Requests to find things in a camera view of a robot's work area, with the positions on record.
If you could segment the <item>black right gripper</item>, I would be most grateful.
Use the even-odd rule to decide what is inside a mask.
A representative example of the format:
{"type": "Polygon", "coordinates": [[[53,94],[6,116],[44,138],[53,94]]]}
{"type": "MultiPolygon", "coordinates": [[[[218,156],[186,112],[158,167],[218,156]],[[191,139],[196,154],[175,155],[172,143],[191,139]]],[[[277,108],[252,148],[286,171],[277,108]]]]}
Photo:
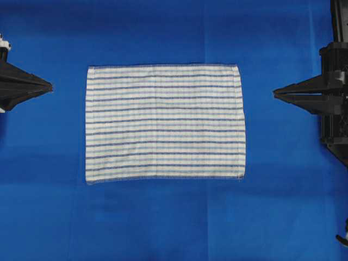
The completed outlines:
{"type": "Polygon", "coordinates": [[[322,75],[276,89],[274,98],[323,115],[321,142],[347,144],[347,43],[331,42],[320,56],[322,75]]]}

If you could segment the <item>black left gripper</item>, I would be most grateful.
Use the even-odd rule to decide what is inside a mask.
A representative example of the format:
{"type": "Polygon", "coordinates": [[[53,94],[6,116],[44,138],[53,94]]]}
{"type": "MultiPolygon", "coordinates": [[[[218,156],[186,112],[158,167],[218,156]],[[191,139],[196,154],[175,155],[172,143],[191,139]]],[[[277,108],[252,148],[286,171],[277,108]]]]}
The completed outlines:
{"type": "Polygon", "coordinates": [[[11,111],[16,105],[24,101],[53,91],[51,83],[10,63],[7,63],[8,53],[10,50],[11,44],[9,41],[4,40],[3,35],[0,34],[1,84],[33,84],[50,88],[29,91],[1,90],[2,111],[11,111]]]}

